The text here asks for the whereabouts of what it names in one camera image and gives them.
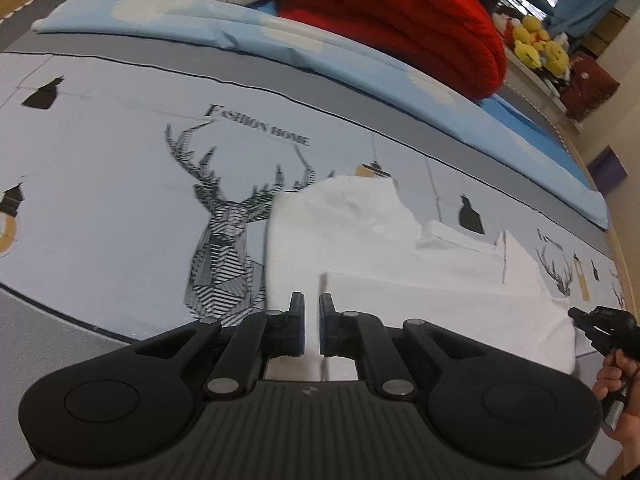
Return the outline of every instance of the bed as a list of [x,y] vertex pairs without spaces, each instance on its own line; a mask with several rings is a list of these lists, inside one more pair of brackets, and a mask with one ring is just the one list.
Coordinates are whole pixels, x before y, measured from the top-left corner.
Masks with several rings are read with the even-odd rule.
[[[97,34],[73,12],[39,22],[40,33],[30,30],[65,1],[71,0],[33,0],[0,23],[0,211],[9,233],[4,246],[0,240],[0,287],[11,335],[0,344],[8,346],[11,360],[2,366],[15,380],[2,394],[11,441],[3,446],[2,478],[28,463],[19,428],[8,422],[28,384],[198,315],[185,290],[210,222],[197,188],[193,193],[194,184],[203,184],[194,163],[204,156],[229,207],[266,203],[261,193],[279,174],[287,190],[308,183],[310,172],[316,180],[391,176],[419,222],[437,220],[477,240],[508,230],[539,261],[555,297],[570,297],[583,310],[597,304],[633,310],[620,248],[591,200],[577,153],[513,89],[501,88],[501,100],[486,111],[473,105],[473,113],[496,128],[526,124],[526,134],[508,138],[534,162],[543,159],[561,182],[527,166],[528,158],[514,168],[501,145],[456,137],[455,114],[425,115],[419,102],[409,102],[415,92],[404,100],[398,92],[385,95],[375,79],[393,79],[377,72],[388,65],[380,68],[370,53],[358,58],[374,79],[369,86],[361,73],[328,72],[326,60],[315,56],[333,41],[327,36],[294,34],[266,14],[258,26],[268,41],[226,30],[216,41],[231,44],[228,50],[196,36],[185,41],[176,28],[165,38],[153,32],[176,12],[202,16],[184,0],[163,0],[170,12],[160,17],[145,14],[137,1],[119,7],[120,0],[102,0],[110,12],[100,16],[101,27],[114,27],[114,13],[138,9],[122,21],[129,30],[110,34]],[[254,19],[224,9],[238,30]],[[136,33],[141,24],[143,38]],[[260,49],[251,47],[257,43]],[[432,102],[458,106],[417,71],[408,79]],[[188,146],[177,150],[181,132]],[[195,156],[185,158],[187,150]],[[580,175],[571,180],[565,173]],[[584,189],[573,192],[567,183],[576,186],[574,180]],[[462,220],[463,208],[475,222]],[[246,264],[223,269],[250,280],[254,308],[267,298],[261,278],[267,220],[268,213],[256,214],[235,225]],[[577,355],[590,353],[588,341],[578,340]]]

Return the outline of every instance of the person's arm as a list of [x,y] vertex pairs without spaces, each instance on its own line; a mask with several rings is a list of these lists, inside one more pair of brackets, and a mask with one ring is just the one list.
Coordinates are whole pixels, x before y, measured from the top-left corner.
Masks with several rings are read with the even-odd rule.
[[640,364],[626,357],[622,350],[604,358],[592,391],[598,400],[622,388],[623,376],[630,380],[628,403],[620,416],[616,431],[607,436],[622,444],[623,479],[640,480]]

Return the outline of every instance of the purple object on wall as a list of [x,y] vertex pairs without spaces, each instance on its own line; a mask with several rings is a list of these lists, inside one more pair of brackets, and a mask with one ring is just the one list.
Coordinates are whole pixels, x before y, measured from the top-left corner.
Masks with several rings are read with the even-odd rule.
[[596,183],[598,191],[607,196],[620,182],[626,179],[626,171],[622,163],[607,146],[587,166],[589,173]]

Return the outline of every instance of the black border line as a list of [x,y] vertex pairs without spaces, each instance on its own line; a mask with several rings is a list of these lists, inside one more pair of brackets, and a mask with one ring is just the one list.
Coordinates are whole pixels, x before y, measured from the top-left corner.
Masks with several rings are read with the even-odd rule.
[[[55,57],[55,56],[59,56],[59,57],[78,57],[78,58],[87,58],[87,57],[89,57],[89,58],[93,58],[93,59],[99,59],[99,60],[102,60],[102,61],[116,62],[116,63],[122,64],[122,65],[127,65],[127,66],[137,66],[137,67],[140,67],[140,68],[153,68],[153,69],[155,69],[155,70],[161,70],[161,71],[163,71],[163,72],[169,72],[169,73],[173,73],[173,74],[179,74],[179,75],[184,75],[184,76],[190,76],[190,77],[195,77],[195,78],[199,78],[199,79],[207,79],[207,80],[215,81],[215,82],[220,83],[220,84],[229,84],[229,85],[237,86],[237,87],[240,87],[240,88],[247,88],[247,89],[251,89],[251,90],[259,90],[259,91],[267,92],[267,93],[270,93],[270,94],[274,94],[274,95],[277,95],[277,96],[279,96],[279,97],[282,97],[282,98],[284,98],[284,99],[286,99],[287,101],[290,101],[290,102],[292,102],[292,103],[295,103],[295,104],[298,104],[298,105],[302,105],[302,106],[304,106],[304,107],[306,107],[306,108],[310,108],[311,110],[315,110],[315,111],[317,111],[317,112],[320,112],[320,113],[323,113],[323,114],[329,115],[329,116],[334,117],[334,118],[336,118],[336,119],[340,119],[340,120],[342,120],[342,121],[345,121],[345,122],[348,122],[348,123],[354,124],[354,126],[359,126],[359,127],[361,127],[361,128],[364,128],[365,130],[369,130],[369,131],[370,131],[371,133],[373,133],[373,134],[377,134],[377,135],[379,135],[379,136],[381,136],[381,137],[385,137],[385,139],[392,140],[393,142],[396,142],[396,143],[398,143],[398,144],[400,144],[400,145],[402,145],[402,146],[405,146],[406,148],[409,148],[409,149],[411,149],[411,150],[414,150],[414,152],[419,153],[420,155],[424,156],[425,158],[428,158],[428,159],[431,159],[431,160],[435,160],[436,162],[439,162],[439,163],[443,164],[444,166],[447,166],[448,168],[451,168],[451,169],[452,169],[452,170],[454,170],[454,171],[458,171],[458,172],[460,172],[460,173],[462,173],[462,174],[464,174],[464,175],[466,175],[466,176],[468,176],[468,177],[470,177],[470,178],[474,179],[475,181],[480,182],[481,184],[484,184],[484,185],[485,185],[485,186],[487,186],[487,187],[490,187],[491,189],[495,189],[496,191],[498,191],[498,192],[502,193],[503,195],[508,196],[508,197],[509,197],[509,198],[511,198],[512,200],[515,200],[516,202],[519,202],[519,203],[521,203],[521,204],[523,204],[523,205],[527,206],[527,207],[528,207],[528,208],[530,208],[531,210],[533,210],[533,211],[535,211],[535,212],[537,212],[537,213],[541,214],[541,215],[542,215],[542,216],[544,216],[545,218],[547,218],[550,222],[552,222],[553,224],[555,224],[555,225],[556,225],[556,226],[558,226],[559,228],[564,229],[564,230],[565,230],[565,231],[567,231],[569,234],[571,234],[571,235],[575,236],[575,234],[573,234],[573,233],[572,233],[571,231],[569,231],[568,229],[565,229],[564,227],[562,227],[560,224],[558,224],[557,222],[555,222],[553,219],[549,218],[549,216],[548,216],[548,215],[546,215],[544,212],[540,211],[539,209],[534,208],[533,206],[531,206],[531,205],[527,204],[527,203],[526,203],[526,202],[524,202],[523,200],[520,200],[519,198],[516,198],[516,197],[514,197],[514,196],[510,195],[509,193],[507,193],[507,192],[505,192],[505,191],[503,191],[503,190],[501,190],[501,189],[499,189],[499,188],[497,188],[497,187],[493,186],[492,184],[489,184],[489,183],[485,182],[484,180],[480,180],[478,177],[475,177],[475,176],[473,176],[472,174],[469,174],[469,173],[467,173],[467,172],[466,172],[466,171],[464,171],[464,170],[460,170],[460,168],[456,168],[455,166],[453,166],[453,165],[449,164],[448,162],[445,162],[444,160],[440,160],[439,158],[437,158],[437,157],[435,157],[435,156],[433,156],[433,155],[428,155],[427,153],[421,152],[421,151],[420,151],[420,150],[418,150],[417,148],[414,148],[413,146],[410,146],[410,145],[408,145],[407,143],[402,142],[402,140],[394,139],[393,137],[390,137],[390,136],[388,136],[387,134],[384,134],[384,133],[379,132],[379,131],[377,131],[377,130],[375,130],[375,129],[373,129],[373,128],[370,128],[369,126],[365,126],[364,124],[360,124],[360,123],[358,123],[358,122],[356,122],[356,121],[353,121],[353,120],[351,120],[351,119],[348,119],[348,118],[342,117],[342,116],[340,116],[340,115],[338,115],[338,114],[334,114],[334,113],[332,113],[332,112],[328,112],[328,111],[326,111],[326,110],[322,110],[321,108],[317,108],[317,107],[315,107],[315,106],[313,106],[313,105],[309,105],[309,104],[303,103],[303,102],[301,102],[301,101],[298,101],[298,100],[296,100],[296,99],[294,99],[294,98],[292,98],[292,97],[289,97],[289,96],[287,96],[287,95],[284,95],[284,94],[282,94],[282,93],[280,93],[280,92],[277,92],[277,91],[275,91],[275,90],[269,90],[269,89],[267,89],[267,88],[261,88],[261,87],[258,87],[258,86],[245,85],[245,84],[242,84],[242,83],[236,83],[236,82],[233,82],[233,81],[226,81],[226,80],[218,79],[218,78],[216,78],[216,77],[209,76],[209,75],[201,75],[201,74],[193,74],[193,73],[189,73],[189,72],[183,72],[183,71],[181,71],[181,70],[174,70],[174,69],[171,69],[171,68],[165,68],[165,67],[157,66],[157,65],[154,65],[154,64],[143,64],[143,63],[134,63],[134,62],[130,62],[130,61],[122,61],[122,60],[120,60],[120,59],[115,59],[115,58],[111,58],[111,57],[107,57],[107,56],[95,56],[95,55],[92,55],[92,54],[60,54],[59,52],[22,52],[22,51],[19,51],[19,50],[5,50],[5,51],[4,51],[4,53],[6,53],[6,54],[21,54],[21,55],[24,55],[24,56],[54,56],[54,57]],[[383,101],[381,101],[380,99],[377,99],[375,96],[369,96],[369,95],[368,95],[368,97],[373,98],[373,99],[375,99],[375,100],[377,100],[377,101],[379,101],[379,102],[384,103],[384,102],[383,102]],[[405,114],[407,114],[407,115],[411,116],[412,118],[414,118],[414,119],[416,119],[416,120],[420,121],[421,123],[424,123],[424,124],[426,124],[427,126],[429,126],[429,127],[433,128],[434,130],[436,130],[436,131],[438,131],[438,132],[440,132],[440,133],[443,133],[444,135],[446,135],[446,136],[448,136],[448,137],[451,137],[452,139],[457,140],[458,142],[460,142],[460,143],[464,144],[464,142],[462,142],[461,140],[455,139],[455,137],[450,136],[448,133],[444,132],[444,131],[443,131],[443,130],[441,130],[440,128],[438,128],[438,127],[436,127],[436,126],[433,126],[432,124],[429,124],[429,123],[425,122],[424,120],[422,120],[422,119],[419,119],[419,118],[415,117],[413,114],[411,114],[411,113],[409,113],[409,112],[407,112],[407,111],[404,111],[404,110],[401,110],[401,111],[402,111],[402,113],[405,113]],[[581,215],[580,213],[578,213],[578,212],[577,212],[573,207],[571,207],[570,205],[568,205],[568,204],[567,204],[564,200],[562,200],[560,197],[557,197],[556,195],[552,194],[551,192],[549,192],[548,190],[546,190],[544,187],[540,186],[540,184],[538,184],[537,182],[534,182],[533,180],[531,180],[528,176],[526,176],[526,175],[524,175],[524,174],[520,173],[518,170],[514,170],[511,166],[507,166],[507,165],[506,165],[506,164],[504,164],[503,162],[500,162],[499,160],[494,159],[493,157],[491,157],[491,156],[487,155],[486,153],[480,152],[480,150],[476,150],[476,151],[477,151],[477,152],[479,152],[479,153],[482,153],[482,154],[483,154],[483,155],[485,155],[485,156],[488,156],[488,157],[489,157],[489,158],[491,158],[491,160],[493,160],[494,162],[496,162],[496,163],[498,163],[498,164],[501,164],[501,165],[505,166],[506,168],[509,168],[511,171],[514,171],[515,173],[519,174],[519,175],[520,175],[520,176],[522,176],[523,178],[526,178],[527,180],[529,180],[530,182],[532,182],[533,184],[535,184],[536,186],[538,186],[542,191],[544,191],[545,193],[547,193],[547,194],[551,195],[551,196],[552,196],[552,197],[554,197],[556,200],[559,200],[563,205],[567,206],[569,209],[571,209],[572,211],[574,211],[575,213],[577,213],[578,215],[580,215],[580,216],[581,216],[581,218],[583,218],[583,219],[584,219],[584,220],[586,220],[587,222],[590,222],[591,224],[593,224],[594,226],[596,226],[596,227],[597,227],[598,229],[600,229],[600,230],[602,231],[602,233],[604,234],[604,232],[605,232],[605,231],[604,231],[604,230],[603,230],[599,225],[595,224],[594,222],[592,222],[591,220],[589,220],[589,219],[588,219],[588,218],[586,218],[585,216],[583,216],[583,215]],[[578,238],[578,240],[580,240],[581,242],[583,242],[583,243],[587,244],[591,249],[593,249],[593,250],[594,250],[594,251],[596,251],[597,253],[601,254],[601,255],[602,255],[602,256],[604,256],[605,258],[608,258],[609,260],[613,261],[613,260],[612,260],[612,258],[610,258],[609,256],[607,256],[606,254],[603,254],[601,251],[599,251],[598,249],[596,249],[595,247],[593,247],[593,246],[592,246],[590,243],[588,243],[587,241],[582,240],[581,238]],[[53,316],[57,316],[57,317],[59,317],[59,318],[61,318],[61,319],[64,319],[64,320],[66,320],[66,321],[70,322],[70,323],[73,323],[73,324],[76,324],[76,325],[78,325],[78,326],[81,326],[82,328],[85,328],[85,329],[91,330],[92,332],[95,332],[95,333],[98,333],[98,334],[101,334],[101,335],[105,335],[105,336],[107,336],[107,337],[110,337],[110,338],[113,338],[113,339],[117,339],[117,340],[119,340],[119,341],[123,341],[123,342],[127,342],[127,343],[133,343],[133,342],[138,341],[137,339],[130,338],[129,336],[125,336],[125,335],[123,335],[123,334],[118,334],[118,333],[115,333],[115,332],[111,332],[110,330],[105,330],[105,329],[100,328],[100,327],[98,327],[98,326],[92,325],[91,323],[87,323],[87,322],[81,321],[81,320],[79,320],[79,319],[76,319],[76,318],[74,318],[74,317],[68,316],[67,314],[63,314],[62,312],[59,312],[59,311],[57,311],[57,310],[55,310],[55,309],[53,309],[53,308],[51,308],[51,307],[48,307],[48,306],[44,305],[43,303],[40,303],[39,301],[32,300],[31,298],[28,298],[27,296],[25,296],[25,295],[21,294],[20,292],[17,292],[16,290],[12,289],[11,287],[9,287],[9,286],[5,285],[3,282],[0,282],[0,289],[1,289],[1,290],[5,290],[6,292],[9,292],[9,293],[13,294],[14,296],[18,297],[20,300],[23,300],[23,301],[25,301],[25,302],[27,302],[27,303],[29,303],[29,304],[32,304],[34,307],[37,307],[37,308],[39,308],[39,309],[41,309],[41,310],[43,310],[43,311],[47,312],[48,314],[52,314]]]

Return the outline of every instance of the black lamp illustration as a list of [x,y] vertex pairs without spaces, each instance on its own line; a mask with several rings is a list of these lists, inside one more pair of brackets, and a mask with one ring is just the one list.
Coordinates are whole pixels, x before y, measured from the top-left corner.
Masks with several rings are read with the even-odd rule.
[[38,88],[33,94],[27,97],[22,106],[37,108],[38,110],[49,110],[53,101],[58,97],[58,85],[64,81],[63,77],[57,77],[49,81],[46,85]]
[[484,227],[482,227],[480,213],[471,207],[471,202],[465,195],[460,195],[460,198],[462,199],[462,207],[460,208],[460,214],[458,215],[460,226],[483,235]]
[[18,207],[24,200],[20,184],[4,192],[0,202],[0,256],[9,252],[18,234]]

